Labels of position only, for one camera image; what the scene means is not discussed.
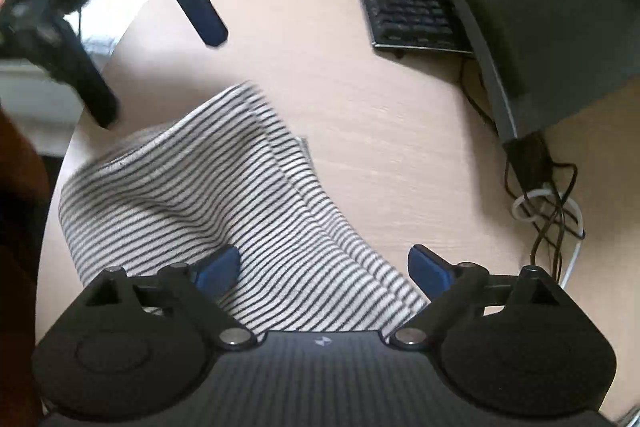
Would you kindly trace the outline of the striped white black garment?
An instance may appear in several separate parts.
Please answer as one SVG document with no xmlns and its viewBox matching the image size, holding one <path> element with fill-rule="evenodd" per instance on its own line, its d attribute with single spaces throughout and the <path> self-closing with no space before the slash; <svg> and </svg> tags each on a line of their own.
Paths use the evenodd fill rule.
<svg viewBox="0 0 640 427">
<path fill-rule="evenodd" d="M 117 265 L 151 275 L 235 247 L 239 278 L 219 306 L 256 334 L 389 334 L 426 303 L 355 231 L 247 83 L 83 165 L 58 219 L 82 283 Z"/>
</svg>

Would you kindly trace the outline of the black power adapter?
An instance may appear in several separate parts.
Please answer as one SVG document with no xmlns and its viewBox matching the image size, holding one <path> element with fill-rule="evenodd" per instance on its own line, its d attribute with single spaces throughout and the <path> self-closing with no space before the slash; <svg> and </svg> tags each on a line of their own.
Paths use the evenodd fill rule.
<svg viewBox="0 0 640 427">
<path fill-rule="evenodd" d="M 504 150 L 524 192 L 536 190 L 552 181 L 553 160 L 541 132 L 506 142 Z"/>
</svg>

